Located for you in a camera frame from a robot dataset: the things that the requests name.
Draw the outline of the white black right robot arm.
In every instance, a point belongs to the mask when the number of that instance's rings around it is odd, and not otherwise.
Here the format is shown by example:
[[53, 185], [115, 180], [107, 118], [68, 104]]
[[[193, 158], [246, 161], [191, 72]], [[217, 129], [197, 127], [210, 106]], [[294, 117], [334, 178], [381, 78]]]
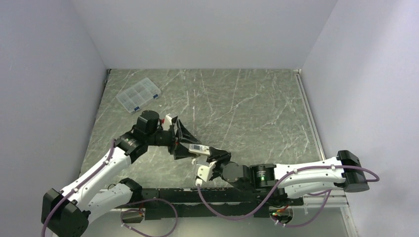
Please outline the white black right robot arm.
[[193, 163], [196, 186], [221, 178], [240, 191], [272, 192], [278, 205], [286, 204], [291, 198], [325, 190], [358, 193], [370, 188], [359, 158], [348, 150], [340, 150], [336, 156], [316, 162], [246, 166], [233, 162], [228, 151], [202, 145], [180, 121], [176, 125], [176, 134], [186, 157], [207, 158]]

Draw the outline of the white remote control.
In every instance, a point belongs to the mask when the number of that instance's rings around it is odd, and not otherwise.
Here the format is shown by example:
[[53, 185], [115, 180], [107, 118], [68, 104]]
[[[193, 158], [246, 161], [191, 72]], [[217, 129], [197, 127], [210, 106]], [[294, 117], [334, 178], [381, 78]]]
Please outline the white remote control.
[[197, 155], [210, 156], [210, 148], [200, 144], [190, 144], [188, 151]]

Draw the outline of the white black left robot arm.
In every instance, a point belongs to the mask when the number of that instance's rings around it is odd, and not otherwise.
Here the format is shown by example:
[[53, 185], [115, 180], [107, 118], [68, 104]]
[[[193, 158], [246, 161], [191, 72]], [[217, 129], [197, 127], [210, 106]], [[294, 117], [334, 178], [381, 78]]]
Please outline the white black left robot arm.
[[86, 173], [60, 190], [50, 189], [43, 196], [41, 236], [50, 229], [59, 237], [80, 237], [108, 203], [101, 188], [115, 175], [132, 165], [150, 146], [166, 147], [174, 159], [194, 157], [190, 144], [200, 144], [178, 117], [161, 119], [146, 110], [132, 128], [113, 139], [106, 154]]

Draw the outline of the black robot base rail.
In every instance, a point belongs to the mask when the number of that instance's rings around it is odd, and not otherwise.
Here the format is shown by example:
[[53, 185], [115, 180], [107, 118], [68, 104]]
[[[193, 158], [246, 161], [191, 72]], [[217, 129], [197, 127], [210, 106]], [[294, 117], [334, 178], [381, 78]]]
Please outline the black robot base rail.
[[[246, 215], [256, 209], [266, 197], [265, 193], [243, 192], [235, 188], [202, 188], [201, 192], [208, 205], [225, 216]], [[145, 188], [142, 195], [135, 195], [120, 208], [136, 208], [145, 212], [145, 220], [174, 218], [173, 209], [162, 201], [139, 201], [161, 198], [170, 202], [176, 209], [178, 217], [214, 217], [199, 197], [196, 188]], [[303, 206], [303, 198], [289, 199], [285, 194], [274, 193], [268, 201], [252, 215], [256, 218], [267, 218], [274, 208], [283, 206]]]

